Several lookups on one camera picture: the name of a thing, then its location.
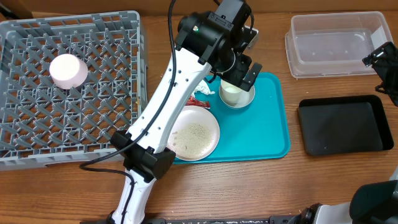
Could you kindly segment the grey saucer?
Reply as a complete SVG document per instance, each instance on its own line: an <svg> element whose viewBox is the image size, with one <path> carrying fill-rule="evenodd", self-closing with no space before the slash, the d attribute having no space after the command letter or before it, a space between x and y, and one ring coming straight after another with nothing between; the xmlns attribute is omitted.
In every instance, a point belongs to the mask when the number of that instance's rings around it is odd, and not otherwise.
<svg viewBox="0 0 398 224"><path fill-rule="evenodd" d="M243 90L241 92L240 98L236 104L229 105L229 104L225 103L223 101L223 99L221 98L221 87L219 90L219 95L220 95L222 102L232 109L241 109L241 108L248 106L253 101L255 94L256 94L255 87L252 86L252 88L249 91Z"/></svg>

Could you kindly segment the cream paper cup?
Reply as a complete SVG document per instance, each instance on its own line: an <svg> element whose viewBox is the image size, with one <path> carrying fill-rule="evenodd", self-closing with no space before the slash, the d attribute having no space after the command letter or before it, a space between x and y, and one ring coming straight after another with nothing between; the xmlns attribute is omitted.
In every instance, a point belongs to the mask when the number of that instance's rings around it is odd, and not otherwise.
<svg viewBox="0 0 398 224"><path fill-rule="evenodd" d="M221 84L221 98L229 105L236 104L240 98L242 89L222 80Z"/></svg>

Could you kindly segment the small pink bowl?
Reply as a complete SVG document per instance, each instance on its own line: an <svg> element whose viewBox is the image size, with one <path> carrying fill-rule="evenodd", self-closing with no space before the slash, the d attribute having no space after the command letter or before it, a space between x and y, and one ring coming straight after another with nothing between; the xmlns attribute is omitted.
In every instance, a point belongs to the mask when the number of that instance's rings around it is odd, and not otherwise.
<svg viewBox="0 0 398 224"><path fill-rule="evenodd" d="M57 87L70 90L86 81L88 67L84 61L72 54L61 54L51 61L49 73Z"/></svg>

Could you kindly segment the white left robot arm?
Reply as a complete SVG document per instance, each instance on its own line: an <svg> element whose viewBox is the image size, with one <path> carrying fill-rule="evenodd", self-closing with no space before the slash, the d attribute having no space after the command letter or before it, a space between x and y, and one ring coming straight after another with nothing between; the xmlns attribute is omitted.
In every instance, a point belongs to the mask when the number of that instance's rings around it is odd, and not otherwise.
<svg viewBox="0 0 398 224"><path fill-rule="evenodd" d="M167 140L190 95L213 73L249 91L262 66L244 55L258 31L246 26L252 10L246 1L222 1L215 12L194 12L171 36L172 56L167 70L141 116L127 130L115 131L110 143L123 155L126 181L119 206L107 223L141 223L156 180L169 170L175 153Z"/></svg>

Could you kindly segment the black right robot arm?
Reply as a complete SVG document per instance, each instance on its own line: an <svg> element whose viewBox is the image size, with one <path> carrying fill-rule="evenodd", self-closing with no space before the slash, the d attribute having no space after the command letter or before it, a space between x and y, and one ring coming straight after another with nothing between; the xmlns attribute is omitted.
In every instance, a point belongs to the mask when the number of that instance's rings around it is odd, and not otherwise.
<svg viewBox="0 0 398 224"><path fill-rule="evenodd" d="M382 80L375 87L397 103L397 47L386 42L363 58ZM302 100L298 118L308 155L387 151L394 147L384 107L376 95ZM350 202L316 203L290 223L397 223L397 174L388 181L360 187Z"/></svg>

